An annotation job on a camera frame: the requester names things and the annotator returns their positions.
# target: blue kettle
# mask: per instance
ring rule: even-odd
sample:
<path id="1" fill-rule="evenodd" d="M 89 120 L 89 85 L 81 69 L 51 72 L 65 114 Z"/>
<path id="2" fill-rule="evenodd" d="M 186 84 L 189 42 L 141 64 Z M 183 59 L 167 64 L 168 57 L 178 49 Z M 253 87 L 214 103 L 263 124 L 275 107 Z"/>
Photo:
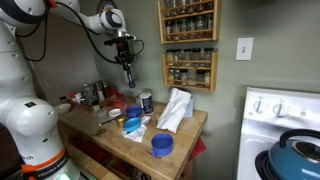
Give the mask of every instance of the blue kettle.
<path id="1" fill-rule="evenodd" d="M 320 132 L 294 129 L 283 133 L 268 152 L 271 168 L 281 180 L 320 180 L 320 147 L 293 136 L 310 136 L 320 139 Z"/>

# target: spice rack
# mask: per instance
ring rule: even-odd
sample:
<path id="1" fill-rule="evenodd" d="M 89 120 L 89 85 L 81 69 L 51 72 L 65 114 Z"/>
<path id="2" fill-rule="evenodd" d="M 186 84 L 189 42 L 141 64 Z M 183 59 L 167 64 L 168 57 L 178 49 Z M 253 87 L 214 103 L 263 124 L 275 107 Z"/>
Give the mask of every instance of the spice rack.
<path id="1" fill-rule="evenodd" d="M 187 88 L 187 89 L 195 89 L 195 90 L 204 90 L 213 92 L 216 87 L 216 77 L 217 77 L 217 59 L 218 59 L 218 51 L 214 51 L 211 54 L 211 61 L 207 60 L 178 60 L 178 61 L 169 61 L 167 58 L 167 54 L 162 54 L 162 66 L 163 66 L 163 79 L 164 84 L 166 87 L 178 87 L 178 88 Z M 198 67 L 194 68 L 193 66 L 169 66 L 168 63 L 184 63 L 184 62 L 190 62 L 190 63 L 211 63 L 210 67 Z M 170 69 L 188 69 L 188 70 L 205 70 L 210 71 L 210 82 L 195 82 L 196 85 L 205 85 L 206 87 L 197 87 L 197 86 L 190 86 L 190 85 L 177 85 L 174 84 L 175 82 L 178 83 L 189 83 L 190 81 L 184 81 L 184 80 L 170 80 L 169 79 L 169 70 Z"/>
<path id="2" fill-rule="evenodd" d="M 193 12 L 186 14 L 179 14 L 176 16 L 165 17 L 165 13 L 172 10 L 178 10 L 181 8 L 188 8 L 190 6 L 204 5 L 207 3 L 213 3 L 213 9 L 204 10 L 201 12 Z M 216 41 L 219 39 L 219 20 L 220 20 L 220 0 L 202 0 L 200 2 L 195 2 L 192 4 L 187 4 L 183 6 L 177 6 L 174 8 L 166 8 L 164 2 L 158 1 L 158 14 L 159 14 L 159 27 L 160 27 L 160 40 L 161 44 L 172 44 L 172 43 L 186 43 L 186 42 L 201 42 L 201 41 Z M 212 14 L 213 17 L 213 28 L 204 29 L 204 30 L 195 30 L 195 31 L 186 31 L 179 33 L 167 33 L 166 32 L 166 23 L 179 20 L 181 18 L 190 18 L 196 17 L 199 15 Z M 206 33 L 209 36 L 203 38 L 192 38 L 192 39 L 180 39 L 180 40 L 167 40 L 167 36 L 180 36 L 185 33 Z"/>

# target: switch plate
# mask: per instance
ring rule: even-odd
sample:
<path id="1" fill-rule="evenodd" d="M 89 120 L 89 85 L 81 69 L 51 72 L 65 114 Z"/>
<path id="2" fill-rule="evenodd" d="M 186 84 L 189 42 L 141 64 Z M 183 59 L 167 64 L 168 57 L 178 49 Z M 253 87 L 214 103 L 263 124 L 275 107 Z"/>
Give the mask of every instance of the switch plate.
<path id="1" fill-rule="evenodd" d="M 237 57 L 236 60 L 251 60 L 253 45 L 253 37 L 251 38 L 238 38 Z"/>

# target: gray wall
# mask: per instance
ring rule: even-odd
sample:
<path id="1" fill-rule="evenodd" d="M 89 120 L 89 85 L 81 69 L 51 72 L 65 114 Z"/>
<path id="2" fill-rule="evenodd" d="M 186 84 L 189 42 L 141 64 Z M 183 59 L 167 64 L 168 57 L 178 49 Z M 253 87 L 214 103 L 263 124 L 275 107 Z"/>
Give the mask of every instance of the gray wall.
<path id="1" fill-rule="evenodd" d="M 175 45 L 160 44 L 156 0 L 115 2 L 125 15 L 128 32 L 145 42 L 144 51 L 134 63 L 137 88 L 129 89 L 123 82 L 122 68 L 97 57 L 84 33 L 60 18 L 49 22 L 54 26 L 49 30 L 51 53 L 45 62 L 35 65 L 40 83 L 52 103 L 61 94 L 97 78 L 112 81 L 126 94 L 137 95 L 149 89 L 155 100 L 167 102 L 169 89 L 163 85 L 161 53 L 171 47 L 217 47 L 215 92 L 190 91 L 195 108 L 209 113 L 202 133 L 207 150 L 196 158 L 194 179 L 235 176 L 247 86 L 320 91 L 318 0 L 225 0 L 219 41 Z M 97 3 L 98 0 L 82 0 L 82 11 L 94 14 Z M 254 37 L 251 61 L 235 61 L 237 38 L 242 37 Z M 114 56 L 114 48 L 102 45 L 108 39 L 106 35 L 94 39 L 105 55 Z M 33 52 L 39 46 L 30 44 L 27 48 Z"/>

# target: white stove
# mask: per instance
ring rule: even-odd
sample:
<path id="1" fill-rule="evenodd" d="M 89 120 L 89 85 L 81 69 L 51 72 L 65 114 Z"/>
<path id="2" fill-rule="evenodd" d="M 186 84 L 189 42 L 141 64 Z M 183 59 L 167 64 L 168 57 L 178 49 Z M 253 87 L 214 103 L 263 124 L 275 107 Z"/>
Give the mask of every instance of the white stove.
<path id="1" fill-rule="evenodd" d="M 290 129 L 320 131 L 320 94 L 247 88 L 241 128 L 237 180 L 260 180 L 256 156 Z M 309 137 L 295 137 L 320 145 Z"/>

